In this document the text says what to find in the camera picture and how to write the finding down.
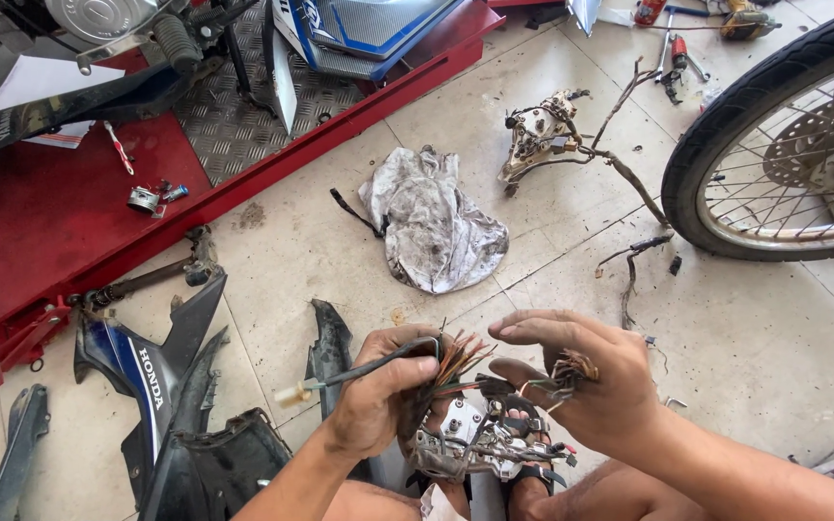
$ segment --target yellow drill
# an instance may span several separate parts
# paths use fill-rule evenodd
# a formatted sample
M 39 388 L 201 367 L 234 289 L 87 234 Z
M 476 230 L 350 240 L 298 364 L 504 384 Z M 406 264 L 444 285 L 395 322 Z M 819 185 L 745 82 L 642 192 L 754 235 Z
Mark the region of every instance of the yellow drill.
M 731 12 L 719 29 L 726 40 L 754 40 L 780 27 L 774 17 L 755 10 L 748 0 L 727 0 L 727 4 Z

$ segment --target paper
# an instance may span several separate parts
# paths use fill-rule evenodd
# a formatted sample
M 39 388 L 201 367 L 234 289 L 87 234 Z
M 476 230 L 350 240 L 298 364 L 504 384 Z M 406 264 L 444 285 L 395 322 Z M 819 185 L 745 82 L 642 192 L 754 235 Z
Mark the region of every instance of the paper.
M 92 74 L 83 76 L 74 61 L 20 55 L 15 67 L 0 87 L 0 110 L 15 107 L 36 99 L 85 89 L 110 82 L 124 75 L 122 69 L 92 66 Z M 54 147 L 76 148 L 94 122 L 63 125 L 56 134 L 45 134 L 25 139 Z

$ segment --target tile floor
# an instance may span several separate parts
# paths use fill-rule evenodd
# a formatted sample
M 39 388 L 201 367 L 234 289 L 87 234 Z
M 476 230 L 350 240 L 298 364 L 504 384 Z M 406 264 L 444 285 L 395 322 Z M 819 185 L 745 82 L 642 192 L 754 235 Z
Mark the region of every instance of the tile floor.
M 604 4 L 627 8 L 624 0 Z M 725 44 L 692 31 L 688 44 L 711 70 L 711 84 L 734 81 L 805 30 L 834 16 L 834 2 L 791 0 L 772 8 L 784 28 L 767 38 Z M 576 122 L 596 129 L 626 84 L 633 60 L 655 64 L 659 31 L 599 24 L 585 39 L 573 22 L 539 30 L 508 11 L 504 28 L 486 38 L 483 58 L 434 92 L 377 123 L 211 224 L 219 260 L 230 276 L 212 332 L 230 328 L 211 428 L 239 411 L 269 411 L 291 446 L 320 422 L 316 403 L 273 408 L 272 393 L 304 373 L 307 346 L 317 338 L 308 301 L 333 302 L 356 339 L 395 321 L 438 324 L 484 333 L 487 324 L 519 308 L 572 308 L 617 323 L 623 262 L 593 276 L 608 252 L 648 236 L 651 215 L 611 169 L 551 166 L 527 177 L 513 199 L 495 179 L 510 134 L 503 114 L 557 88 L 586 88 Z M 678 24 L 701 20 L 680 17 Z M 688 78 L 686 102 L 673 107 L 661 89 L 636 90 L 610 125 L 604 143 L 620 152 L 656 192 L 678 136 L 697 113 L 703 85 Z M 331 201 L 336 187 L 354 195 L 394 147 L 432 144 L 461 157 L 461 188 L 511 230 L 511 248 L 494 276 L 442 297 L 407 288 L 388 275 L 380 241 Z M 633 152 L 642 145 L 640 152 Z M 259 218 L 259 208 L 264 217 Z M 184 256 L 180 243 L 145 263 L 142 273 Z M 666 273 L 684 258 L 678 277 Z M 714 258 L 679 238 L 641 256 L 639 294 L 631 312 L 641 332 L 658 338 L 653 369 L 660 397 L 689 404 L 694 422 L 779 456 L 814 465 L 834 453 L 834 260 L 756 264 Z M 145 337 L 168 331 L 168 303 L 194 290 L 183 281 L 138 292 L 117 306 L 118 317 Z M 122 521 L 134 514 L 119 445 L 138 421 L 134 401 L 115 393 L 97 373 L 72 378 L 73 333 L 47 348 L 39 373 L 20 367 L 0 387 L 0 458 L 6 415 L 17 392 L 34 382 L 50 388 L 50 433 L 42 438 L 22 498 L 22 518 Z M 359 346 L 354 340 L 354 351 Z M 500 356 L 541 363 L 536 349 L 503 347 Z M 571 440 L 556 432 L 557 440 Z M 563 468 L 572 480 L 595 468 L 599 454 L 582 449 L 581 465 Z M 407 475 L 395 447 L 386 453 L 388 478 Z M 476 496 L 497 498 L 493 480 L 477 480 Z M 477 500 L 478 519 L 502 519 L 500 499 Z

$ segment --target disc brake rotor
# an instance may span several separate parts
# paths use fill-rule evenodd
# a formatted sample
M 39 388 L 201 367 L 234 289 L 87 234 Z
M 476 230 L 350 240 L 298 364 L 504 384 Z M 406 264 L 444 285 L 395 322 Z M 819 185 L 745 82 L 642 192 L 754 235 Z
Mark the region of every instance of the disc brake rotor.
M 764 174 L 773 183 L 791 188 L 822 186 L 814 176 L 834 154 L 834 99 L 805 113 L 784 127 L 764 152 Z

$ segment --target diamond plate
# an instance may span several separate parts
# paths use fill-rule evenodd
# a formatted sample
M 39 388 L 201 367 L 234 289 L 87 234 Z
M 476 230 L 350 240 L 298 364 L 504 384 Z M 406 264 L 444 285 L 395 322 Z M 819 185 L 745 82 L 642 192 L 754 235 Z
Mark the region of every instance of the diamond plate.
M 265 2 L 260 2 L 250 8 L 238 18 L 234 30 L 256 98 L 271 103 L 272 93 L 262 63 L 264 7 Z M 165 59 L 155 43 L 144 44 L 141 50 L 151 65 Z M 352 81 L 315 72 L 298 55 L 292 55 L 289 64 L 298 96 L 292 127 L 297 137 L 317 128 L 320 114 L 329 112 L 336 116 L 363 98 Z M 281 122 L 242 100 L 236 89 L 234 64 L 228 60 L 217 73 L 196 83 L 172 107 L 211 186 L 247 170 L 290 142 Z

